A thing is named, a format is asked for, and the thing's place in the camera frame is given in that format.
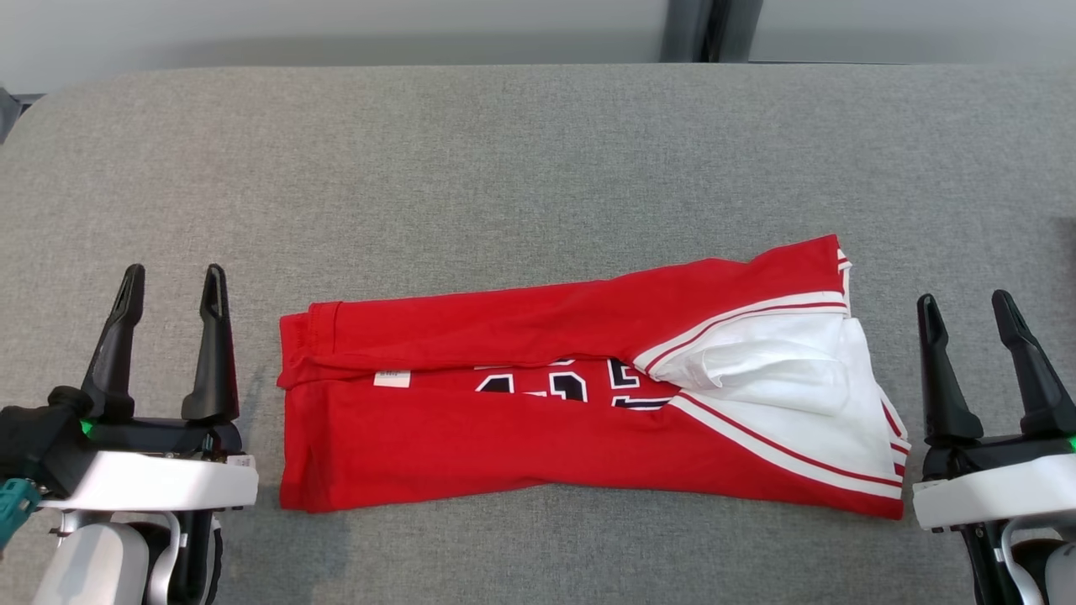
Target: sticker label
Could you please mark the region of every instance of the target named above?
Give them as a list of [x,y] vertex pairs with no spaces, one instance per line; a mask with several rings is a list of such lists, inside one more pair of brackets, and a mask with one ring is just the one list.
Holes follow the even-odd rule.
[[225,462],[235,466],[250,466],[257,470],[254,466],[254,456],[251,454],[229,455]]
[[407,389],[411,385],[411,371],[406,369],[379,371],[373,375],[373,385]]

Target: teal connector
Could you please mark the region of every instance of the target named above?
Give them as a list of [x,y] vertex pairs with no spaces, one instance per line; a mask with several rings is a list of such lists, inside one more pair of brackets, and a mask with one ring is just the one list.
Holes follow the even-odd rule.
[[8,479],[0,488],[0,551],[8,547],[11,537],[30,518],[39,502],[41,494],[26,479]]

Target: folded jersey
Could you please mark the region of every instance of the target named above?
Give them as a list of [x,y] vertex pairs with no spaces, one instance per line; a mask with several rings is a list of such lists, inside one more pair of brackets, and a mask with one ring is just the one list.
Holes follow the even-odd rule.
[[849,267],[830,236],[750,263],[314,304],[281,320],[281,504],[566,482],[900,518],[908,444]]

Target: gray mat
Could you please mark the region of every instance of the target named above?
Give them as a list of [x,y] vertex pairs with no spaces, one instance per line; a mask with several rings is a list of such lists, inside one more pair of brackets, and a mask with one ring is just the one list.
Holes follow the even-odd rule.
[[[0,404],[77,384],[141,262],[131,391],[141,413],[176,413],[217,262],[263,481],[257,507],[225,516],[221,603],[968,603],[959,538],[910,509],[889,522],[551,486],[282,511],[277,319],[312,300],[747,259],[833,231],[914,478],[919,294],[938,296],[988,431],[1020,417],[995,287],[1076,388],[1074,99],[1071,69],[892,66],[213,69],[77,86],[0,147]],[[12,543],[5,602],[29,601],[53,521]]]

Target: red stripe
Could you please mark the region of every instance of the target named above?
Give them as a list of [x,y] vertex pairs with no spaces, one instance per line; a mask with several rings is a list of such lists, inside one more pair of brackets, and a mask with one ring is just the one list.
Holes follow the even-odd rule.
[[889,406],[886,405],[886,402],[881,402],[881,409],[886,412],[886,420],[889,421],[889,427],[893,430],[893,434],[903,439],[904,435],[901,435],[901,428],[897,427],[893,416],[889,413]]
[[753,437],[753,438],[762,441],[763,444],[766,444],[767,446],[769,446],[769,447],[771,447],[771,448],[774,448],[776,450],[780,450],[781,452],[784,452],[788,455],[791,455],[792,458],[794,458],[796,460],[806,462],[807,464],[810,464],[812,466],[817,466],[819,468],[824,468],[824,469],[826,469],[826,470],[829,470],[831,473],[836,473],[837,475],[844,475],[845,477],[851,477],[852,479],[860,479],[860,480],[863,480],[863,481],[870,481],[870,482],[874,482],[874,483],[882,483],[884,486],[893,486],[895,488],[902,487],[902,483],[900,481],[894,481],[892,479],[882,479],[880,477],[870,477],[868,475],[860,475],[859,473],[852,473],[850,470],[845,470],[843,468],[837,468],[836,466],[830,466],[829,464],[825,464],[823,462],[819,462],[817,460],[811,460],[811,459],[809,459],[809,458],[807,458],[807,456],[805,456],[805,455],[803,455],[803,454],[801,454],[798,452],[794,452],[794,451],[785,448],[784,446],[782,446],[780,444],[777,444],[775,441],[771,441],[771,440],[767,439],[766,437],[763,437],[762,435],[755,433],[754,431],[751,431],[747,426],[744,426],[742,424],[740,424],[740,423],[736,422],[735,420],[726,417],[725,414],[719,412],[718,410],[716,410],[716,409],[707,406],[706,404],[704,404],[704,403],[695,399],[694,397],[685,394],[683,391],[680,391],[680,396],[683,397],[684,399],[688,399],[689,402],[694,403],[698,407],[700,407],[704,410],[710,412],[711,414],[718,417],[722,421],[727,422],[728,424],[732,424],[733,426],[735,426],[739,431],[744,432],[745,434],[747,434],[747,435],[749,435],[749,436],[751,436],[751,437]]
[[680,349],[683,349],[684,347],[686,347],[686,346],[691,344],[692,342],[698,340],[699,338],[703,337],[703,335],[706,334],[706,332],[708,329],[710,329],[711,327],[713,327],[713,326],[716,326],[716,325],[718,325],[720,323],[724,323],[724,322],[728,322],[728,321],[732,321],[732,320],[735,320],[735,319],[739,319],[739,318],[742,318],[744,315],[749,315],[751,313],[762,313],[764,311],[775,311],[777,309],[810,309],[810,308],[815,308],[815,307],[833,307],[833,308],[836,308],[836,309],[847,309],[848,305],[845,305],[844,302],[807,302],[807,304],[804,304],[804,305],[777,305],[777,306],[774,306],[774,307],[766,307],[764,309],[754,309],[754,310],[751,310],[751,311],[744,311],[742,313],[737,313],[737,314],[735,314],[735,315],[733,315],[731,318],[725,318],[723,320],[716,320],[713,322],[710,322],[706,327],[704,327],[702,330],[699,330],[698,334],[696,334],[694,337],[692,337],[686,342],[681,342],[680,344],[677,344],[676,347],[669,349],[668,351],[665,351],[664,353],[662,353],[661,355],[659,355],[657,357],[655,357],[654,361],[652,361],[649,364],[647,364],[647,367],[645,367],[642,369],[642,371],[645,371],[647,374],[650,374],[650,369],[653,368],[655,365],[657,365],[659,362],[661,362],[665,357],[669,356],[669,354],[671,354],[672,352],[678,351]]

